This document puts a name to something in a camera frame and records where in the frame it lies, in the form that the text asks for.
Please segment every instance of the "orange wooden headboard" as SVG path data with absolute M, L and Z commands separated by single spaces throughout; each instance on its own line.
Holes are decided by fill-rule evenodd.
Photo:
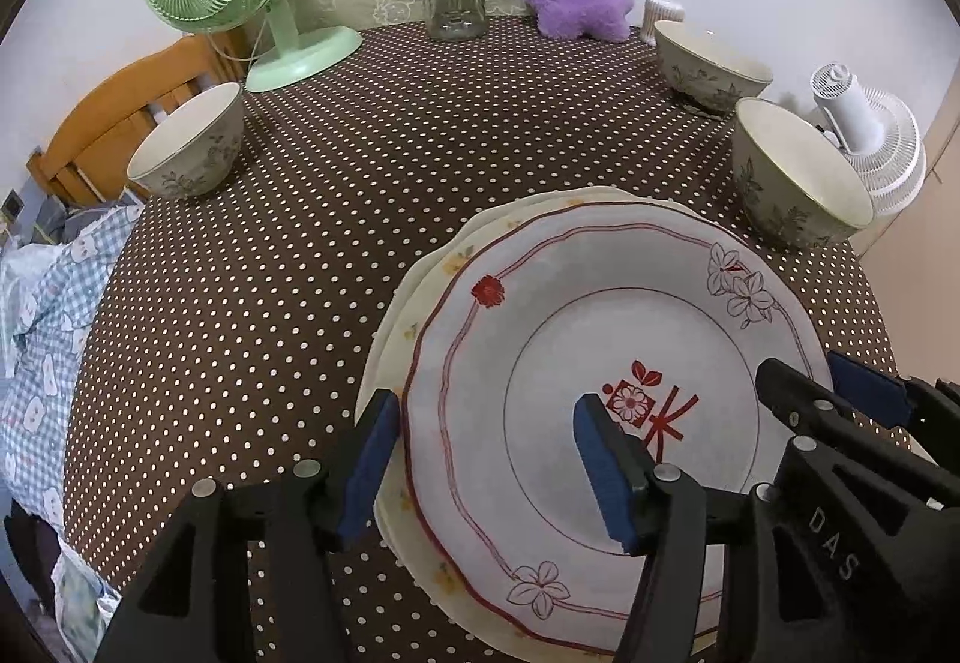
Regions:
M 216 36 L 220 51 L 248 55 L 240 30 Z M 148 105 L 167 113 L 200 93 L 198 78 L 241 80 L 245 70 L 219 57 L 198 35 L 181 38 L 103 81 L 80 101 L 45 152 L 30 156 L 27 170 L 40 188 L 68 203 L 96 205 L 120 196 L 133 152 L 157 126 Z

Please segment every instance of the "bowl rim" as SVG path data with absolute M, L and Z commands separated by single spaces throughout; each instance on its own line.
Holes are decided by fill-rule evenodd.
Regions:
M 163 160 L 160 160 L 153 167 L 149 167 L 146 170 L 136 171 L 136 175 L 134 175 L 133 161 L 136 159 L 136 155 L 140 153 L 140 150 L 147 144 L 147 141 L 155 134 L 155 132 L 157 132 L 157 130 L 160 129 L 161 126 L 163 126 L 163 123 L 167 120 L 167 118 L 172 118 L 174 115 L 179 113 L 180 110 L 185 108 L 187 105 L 189 105 L 193 100 L 197 99 L 198 97 L 202 97 L 204 94 L 207 94 L 210 91 L 218 91 L 218 89 L 233 89 L 233 96 L 229 99 L 229 102 L 227 102 L 227 104 L 224 105 L 224 110 L 221 110 L 218 113 L 218 115 L 216 115 L 212 120 L 210 120 L 210 123 L 208 125 L 206 125 L 198 133 L 195 133 L 194 136 L 191 137 L 191 139 L 185 140 L 184 143 L 181 144 L 181 146 L 178 149 L 176 149 L 176 151 L 172 152 L 168 157 L 164 158 Z M 240 84 L 238 84 L 237 81 L 227 81 L 227 83 L 217 84 L 216 86 L 210 86 L 209 89 L 205 89 L 204 91 L 201 91 L 196 96 L 191 97 L 189 100 L 187 100 L 187 102 L 184 102 L 184 104 L 180 105 L 179 108 L 176 108 L 176 110 L 174 110 L 173 113 L 170 113 L 170 115 L 167 115 L 167 118 L 165 118 L 160 124 L 157 124 L 157 126 L 155 126 L 154 129 L 151 129 L 150 134 L 148 134 L 147 137 L 144 137 L 144 139 L 141 140 L 140 145 L 138 145 L 138 147 L 136 147 L 136 151 L 133 152 L 133 156 L 131 156 L 130 161 L 127 162 L 127 178 L 129 178 L 131 181 L 136 181 L 138 178 L 148 176 L 155 170 L 160 169 L 162 166 L 165 166 L 165 164 L 169 163 L 169 161 L 171 161 L 171 159 L 174 158 L 177 154 L 184 151 L 184 149 L 188 147 L 189 144 L 194 142 L 194 140 L 198 139 L 198 137 L 200 137 L 202 134 L 205 134 L 206 131 L 210 129 L 210 127 L 212 127 L 214 124 L 220 121 L 220 119 L 223 118 L 224 113 L 227 113 L 227 111 L 230 108 L 232 108 L 233 104 L 240 98 L 242 94 L 243 94 L 243 86 L 240 86 Z
M 830 143 L 830 141 L 826 137 L 824 137 L 824 143 L 826 143 L 829 146 L 830 151 L 833 151 L 834 153 L 837 154 L 839 158 L 841 158 L 844 166 L 849 167 L 851 170 L 853 170 L 853 174 L 856 175 L 856 179 L 858 180 L 861 187 L 863 188 L 863 194 L 866 195 L 867 197 L 867 203 L 870 205 L 870 220 L 862 226 L 854 222 L 848 221 L 847 219 L 840 218 L 834 211 L 831 211 L 827 206 L 825 206 L 822 202 L 820 202 L 820 200 L 818 200 L 816 197 L 810 194 L 807 190 L 801 187 L 800 184 L 794 181 L 790 177 L 790 175 L 784 170 L 784 168 L 780 167 L 773 160 L 773 158 L 766 152 L 766 150 L 764 150 L 763 146 L 761 146 L 757 142 L 757 139 L 752 134 L 750 134 L 750 131 L 746 128 L 746 126 L 740 120 L 740 104 L 750 103 L 750 102 L 764 102 L 767 105 L 772 105 L 774 106 L 774 108 L 782 110 L 784 113 L 790 113 L 790 115 L 794 115 L 800 121 L 803 121 L 803 123 L 805 123 L 806 126 L 812 129 L 813 132 L 820 134 L 821 136 L 823 135 L 823 133 L 821 133 L 820 130 L 814 127 L 808 120 L 806 120 L 805 118 L 802 118 L 800 115 L 797 115 L 796 113 L 793 113 L 792 110 L 787 110 L 786 108 L 784 108 L 783 105 L 778 105 L 776 104 L 776 102 L 771 102 L 770 100 L 763 99 L 762 97 L 741 97 L 741 99 L 738 99 L 736 101 L 736 105 L 733 106 L 734 130 L 736 130 L 736 128 L 741 129 L 743 134 L 745 134 L 754 144 L 754 147 L 757 149 L 757 151 L 762 154 L 763 158 L 766 161 L 768 161 L 768 163 L 770 163 L 771 166 L 773 166 L 774 170 L 778 171 L 779 174 L 781 174 L 782 176 L 784 176 L 784 178 L 786 178 L 786 180 L 788 180 L 791 184 L 795 185 L 795 187 L 798 188 L 798 190 L 800 190 L 801 193 L 803 193 L 803 196 L 806 197 L 806 199 L 808 199 L 811 203 L 817 206 L 821 211 L 823 211 L 829 217 L 835 219 L 837 222 L 844 225 L 845 227 L 853 227 L 856 229 L 856 231 L 865 230 L 867 227 L 869 227 L 874 221 L 874 219 L 877 218 L 877 208 L 874 206 L 874 200 L 870 197 L 870 191 L 867 190 L 867 185 L 863 183 L 860 176 L 857 174 L 856 170 L 853 170 L 853 166 L 851 165 L 851 163 L 847 161 L 847 158 L 844 157 L 844 155 L 840 153 L 840 151 L 834 148 L 833 145 Z
M 763 77 L 763 78 L 758 78 L 755 75 L 747 75 L 747 73 L 743 72 L 742 70 L 735 70 L 733 67 L 727 67 L 726 65 L 717 64 L 716 60 L 708 59 L 707 57 L 704 57 L 703 54 L 699 54 L 696 51 L 694 51 L 692 48 L 688 48 L 686 46 L 683 46 L 681 43 L 677 43 L 677 41 L 675 41 L 674 38 L 670 36 L 669 31 L 664 31 L 664 27 L 661 27 L 661 24 L 664 24 L 664 27 L 666 27 L 668 30 L 669 29 L 685 29 L 690 32 L 695 31 L 695 28 L 689 26 L 686 22 L 671 22 L 670 20 L 667 20 L 667 19 L 661 19 L 659 22 L 654 22 L 654 39 L 656 39 L 656 35 L 662 35 L 664 36 L 664 38 L 666 38 L 667 41 L 669 41 L 671 46 L 680 48 L 680 51 L 688 53 L 690 56 L 695 56 L 697 59 L 701 60 L 702 62 L 706 62 L 708 65 L 712 65 L 713 67 L 716 67 L 717 70 L 723 70 L 723 72 L 728 72 L 733 75 L 736 75 L 739 78 L 743 78 L 745 81 L 752 81 L 755 84 L 763 84 L 763 86 L 770 86 L 770 84 L 774 82 L 774 71 L 771 70 L 771 67 L 769 67 L 769 65 L 765 65 L 764 62 L 760 62 L 760 60 L 754 59 L 753 57 L 749 57 L 749 56 L 744 57 L 744 59 L 749 59 L 751 62 L 755 62 L 757 65 L 759 65 L 760 67 L 763 67 L 766 70 L 766 76 L 768 77 Z M 677 26 L 667 27 L 666 25 L 668 24 L 676 24 Z M 708 37 L 715 37 L 713 35 L 709 35 L 709 33 L 707 33 L 706 30 L 700 30 L 700 34 L 707 35 Z M 722 40 L 720 40 L 720 38 L 717 38 L 717 43 L 720 43 L 724 48 L 731 47 L 731 46 L 727 46 L 727 44 L 724 43 Z

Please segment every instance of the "brown tablecloth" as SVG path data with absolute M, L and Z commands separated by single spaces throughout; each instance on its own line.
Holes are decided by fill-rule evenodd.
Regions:
M 607 184 L 683 203 L 760 249 L 824 347 L 895 370 L 851 248 L 764 251 L 731 187 L 731 125 L 678 108 L 636 36 L 557 43 L 496 19 L 485 38 L 447 44 L 403 24 L 365 33 L 319 77 L 247 95 L 246 111 L 225 188 L 144 212 L 83 358 L 67 537 L 121 590 L 196 479 L 262 481 L 321 457 L 352 426 L 373 332 L 409 266 L 474 212 L 537 191 Z M 253 548 L 254 595 L 263 562 Z M 375 532 L 332 568 L 369 659 L 494 655 Z M 253 607 L 265 657 L 268 607 Z

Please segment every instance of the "white fan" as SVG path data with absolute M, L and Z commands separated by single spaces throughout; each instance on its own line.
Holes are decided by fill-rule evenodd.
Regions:
M 810 88 L 840 151 L 874 201 L 878 217 L 902 211 L 923 186 L 926 153 L 913 113 L 898 96 L 861 86 L 836 62 L 813 73 Z

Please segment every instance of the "ceramic bowl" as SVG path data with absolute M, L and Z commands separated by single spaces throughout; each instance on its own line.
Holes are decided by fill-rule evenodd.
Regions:
M 846 241 L 874 219 L 870 193 L 842 153 L 795 113 L 736 103 L 733 180 L 750 221 L 793 248 Z
M 690 110 L 730 115 L 738 99 L 757 96 L 774 80 L 767 65 L 685 22 L 656 22 L 654 37 L 661 72 Z
M 160 197 L 197 197 L 227 177 L 243 140 L 239 84 L 219 84 L 162 120 L 136 149 L 127 177 Z

